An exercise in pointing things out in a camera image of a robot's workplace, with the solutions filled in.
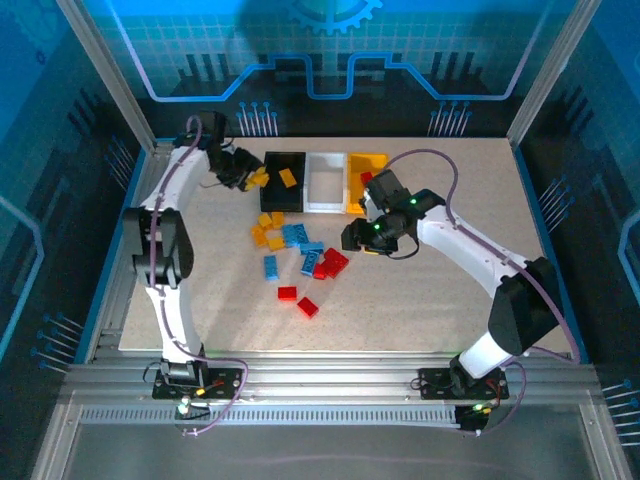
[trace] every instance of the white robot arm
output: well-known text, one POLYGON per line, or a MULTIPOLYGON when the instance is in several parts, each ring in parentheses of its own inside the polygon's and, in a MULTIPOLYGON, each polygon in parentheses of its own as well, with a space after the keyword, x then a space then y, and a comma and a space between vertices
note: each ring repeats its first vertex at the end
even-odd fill
POLYGON ((425 189, 412 195, 390 170, 367 183, 361 204, 367 219, 357 219, 345 228, 344 250, 364 248, 391 256, 398 250, 398 239, 409 235, 416 250, 392 258, 409 258, 421 243, 430 245, 469 273, 493 299, 487 332, 450 363, 457 396, 464 397, 470 388, 524 353, 558 324, 522 273, 533 277, 559 305, 555 269, 545 258, 528 261, 508 251, 448 210, 445 201, 432 191, 425 189))
POLYGON ((194 359, 202 357, 203 346, 191 314, 188 278, 194 254, 182 212, 207 172, 216 173, 221 185, 246 191, 251 175, 263 167, 248 151, 221 145, 224 116, 201 116, 205 128, 199 144, 191 147, 197 137, 193 132, 178 137, 156 188, 140 207, 127 209, 123 215, 124 245, 138 281, 151 298, 162 334, 160 370, 167 385, 183 388, 205 387, 208 379, 206 362, 194 359), (155 216, 157 222, 152 228, 155 216), (156 238, 151 238, 154 231, 156 238))

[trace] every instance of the work surface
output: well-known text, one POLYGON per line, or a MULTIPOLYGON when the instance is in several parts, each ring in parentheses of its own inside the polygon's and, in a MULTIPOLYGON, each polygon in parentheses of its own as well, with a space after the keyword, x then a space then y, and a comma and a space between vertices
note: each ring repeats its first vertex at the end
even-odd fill
MULTIPOLYGON (((266 151, 383 152, 390 158, 415 148, 450 155, 460 170, 453 209, 504 247, 528 258, 542 254, 511 148, 505 139, 258 138, 236 144, 258 158, 266 151)), ((442 197, 452 172, 441 158, 419 154, 394 165, 410 191, 428 188, 442 197)), ((213 174, 204 185, 216 182, 213 174)), ((349 253, 335 279, 300 273, 297 248, 277 252, 280 280, 266 282, 263 257, 250 235, 260 214, 259 192, 198 188, 185 215, 195 250, 189 278, 195 327, 208 351, 424 351, 453 352, 487 328, 491 299, 467 273, 440 252, 422 246, 409 260, 349 253), (296 285, 320 308, 307 319, 294 303, 277 299, 277 287, 296 285)), ((355 217, 286 214, 304 223, 311 241, 340 249, 340 234, 355 217)), ((412 249, 401 242, 398 254, 412 249)), ((540 345, 569 351, 559 328, 540 345)), ((122 350, 159 350, 158 323, 144 288, 136 285, 120 343, 122 350)))

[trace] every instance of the blue lego brick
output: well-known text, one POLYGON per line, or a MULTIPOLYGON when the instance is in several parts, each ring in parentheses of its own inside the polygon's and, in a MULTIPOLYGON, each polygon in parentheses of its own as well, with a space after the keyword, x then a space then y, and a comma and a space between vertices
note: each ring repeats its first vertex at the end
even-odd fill
POLYGON ((303 255, 306 255, 309 252, 315 252, 318 255, 322 255, 324 253, 324 243, 322 242, 301 243, 300 253, 302 253, 303 255))
POLYGON ((302 223, 298 223, 293 226, 296 231, 296 235, 298 237, 298 244, 309 243, 309 237, 307 236, 307 231, 304 228, 302 223))
POLYGON ((303 275, 307 275, 309 277, 313 276, 313 269, 316 267, 318 257, 319 255, 316 252, 307 253, 306 258, 304 259, 304 264, 302 264, 302 270, 300 270, 300 272, 303 275))
POLYGON ((297 247, 299 245, 298 234, 293 225, 283 225, 282 236, 284 237, 284 243, 287 245, 287 248, 297 247))
POLYGON ((266 280, 278 279, 278 264, 275 255, 266 255, 264 257, 264 278, 266 280))

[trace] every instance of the black bracket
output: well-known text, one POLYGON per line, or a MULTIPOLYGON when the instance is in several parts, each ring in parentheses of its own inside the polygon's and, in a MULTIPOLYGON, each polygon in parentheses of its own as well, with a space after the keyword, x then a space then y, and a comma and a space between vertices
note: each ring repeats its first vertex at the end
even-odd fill
POLYGON ((421 368, 418 370, 420 398, 422 400, 474 400, 484 401, 496 398, 496 392, 487 385, 487 380, 493 380, 500 385, 500 398, 509 398, 507 378, 502 370, 496 368, 481 381, 467 388, 463 396, 456 394, 455 381, 449 368, 421 368))

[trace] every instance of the cable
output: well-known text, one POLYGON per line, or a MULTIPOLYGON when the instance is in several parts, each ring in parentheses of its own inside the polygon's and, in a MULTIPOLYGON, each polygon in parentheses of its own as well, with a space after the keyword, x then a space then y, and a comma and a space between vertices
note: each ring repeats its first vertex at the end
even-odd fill
POLYGON ((407 258, 414 257, 420 251, 420 242, 418 242, 415 238, 413 239, 413 241, 416 242, 416 249, 413 252, 409 253, 408 255, 402 255, 401 257, 392 257, 387 253, 386 256, 391 260, 406 260, 407 258))
POLYGON ((157 360, 151 362, 149 365, 147 365, 144 369, 144 372, 142 372, 142 381, 144 383, 149 383, 147 382, 147 373, 149 372, 149 369, 153 366, 153 365, 160 365, 160 362, 158 362, 157 360))
POLYGON ((217 425, 220 422, 220 420, 222 420, 222 418, 224 418, 227 412, 231 409, 233 404, 238 401, 247 383, 247 376, 249 375, 249 365, 247 364, 247 362, 245 362, 240 358, 208 358, 206 356, 194 355, 191 352, 188 352, 187 350, 185 350, 180 344, 180 342, 178 342, 178 340, 173 335, 173 332, 171 331, 171 327, 169 326, 169 321, 167 320, 167 312, 165 308, 164 286, 160 286, 160 288, 156 287, 156 262, 157 262, 156 235, 158 231, 158 213, 160 211, 160 206, 162 205, 164 193, 167 189, 167 186, 169 185, 169 181, 171 180, 171 177, 173 177, 173 175, 178 170, 178 168, 180 168, 180 166, 184 163, 184 161, 189 157, 191 152, 193 152, 193 150, 195 150, 195 148, 200 143, 200 138, 202 137, 202 120, 200 120, 199 116, 192 115, 189 117, 189 119, 187 120, 186 131, 187 132, 191 131, 191 124, 194 120, 197 121, 198 123, 198 131, 196 134, 196 138, 193 141, 193 143, 187 148, 187 150, 182 154, 182 156, 178 159, 178 161, 167 172, 167 175, 164 177, 162 183, 160 184, 160 188, 158 189, 158 197, 156 198, 156 203, 153 208, 153 213, 151 214, 151 232, 150 232, 151 233, 151 249, 150 249, 151 272, 149 275, 149 284, 151 288, 156 290, 160 295, 160 313, 162 317, 163 327, 165 329, 167 336, 171 339, 171 342, 180 352, 182 352, 183 354, 187 355, 190 358, 193 358, 194 360, 199 360, 207 363, 209 362, 238 363, 240 364, 243 370, 242 379, 240 380, 240 385, 236 390, 236 393, 234 394, 233 398, 229 401, 229 403, 227 403, 227 405, 222 409, 222 412, 220 413, 220 415, 218 415, 207 426, 200 429, 194 428, 192 431, 186 433, 187 435, 197 437, 198 435, 211 430, 215 425, 217 425))
POLYGON ((199 183, 198 185, 200 185, 202 188, 211 188, 211 187, 217 187, 218 185, 222 185, 222 182, 212 183, 211 185, 202 185, 202 183, 199 183))
POLYGON ((518 393, 518 396, 516 398, 516 403, 513 405, 509 413, 507 413, 507 415, 498 423, 496 423, 494 426, 485 428, 484 430, 482 430, 482 432, 479 435, 481 437, 484 435, 493 433, 496 430, 499 430, 500 428, 504 427, 507 424, 507 422, 509 422, 513 418, 513 416, 516 414, 516 412, 520 408, 522 399, 524 398, 524 393, 525 393, 525 390, 527 389, 527 372, 525 371, 524 367, 520 362, 511 362, 509 365, 515 365, 520 369, 520 373, 522 374, 522 388, 520 389, 520 393, 518 393))
POLYGON ((437 155, 437 156, 443 158, 444 160, 446 160, 449 163, 449 165, 451 166, 451 169, 453 170, 453 182, 451 183, 451 188, 449 189, 449 192, 447 193, 447 198, 446 198, 446 203, 445 203, 445 210, 446 210, 446 213, 447 213, 447 217, 449 218, 449 221, 451 222, 451 225, 453 225, 455 228, 460 230, 464 235, 466 235, 468 238, 470 238, 471 240, 476 242, 478 245, 480 245, 481 247, 483 247, 486 250, 488 250, 489 252, 491 252, 500 261, 506 262, 507 265, 509 265, 514 270, 516 270, 518 273, 520 273, 533 286, 533 288, 538 292, 540 297, 542 297, 544 302, 547 304, 547 306, 549 307, 549 309, 553 313, 553 316, 558 321, 558 324, 560 325, 560 328, 562 328, 562 331, 564 332, 564 335, 567 338, 567 341, 569 342, 569 345, 571 347, 571 353, 573 354, 573 359, 571 360, 571 363, 574 363, 574 364, 581 363, 582 357, 580 355, 580 349, 578 348, 578 344, 576 343, 576 340, 573 337, 573 334, 571 333, 569 325, 567 324, 567 321, 565 320, 564 316, 560 312, 560 309, 558 308, 558 306, 555 304, 555 302, 549 296, 549 294, 546 292, 546 290, 542 287, 542 285, 540 285, 540 283, 535 278, 533 278, 533 276, 529 272, 527 272, 524 268, 522 268, 516 262, 511 260, 508 256, 503 254, 501 251, 496 249, 493 245, 489 244, 484 239, 480 238, 479 236, 477 236, 476 234, 474 234, 473 232, 471 232, 470 230, 465 228, 464 225, 456 223, 455 216, 453 215, 453 212, 451 210, 451 204, 452 204, 452 200, 453 200, 453 194, 456 191, 456 188, 458 187, 459 172, 458 172, 457 165, 451 159, 451 157, 449 157, 449 155, 447 155, 446 153, 441 152, 439 150, 432 149, 432 148, 417 148, 415 150, 409 150, 407 152, 401 153, 400 155, 396 155, 394 158, 389 160, 389 162, 387 162, 387 164, 384 167, 384 170, 389 169, 389 167, 391 167, 391 165, 393 165, 395 162, 397 162, 401 158, 407 157, 409 155, 414 155, 416 153, 432 153, 434 155, 437 155))

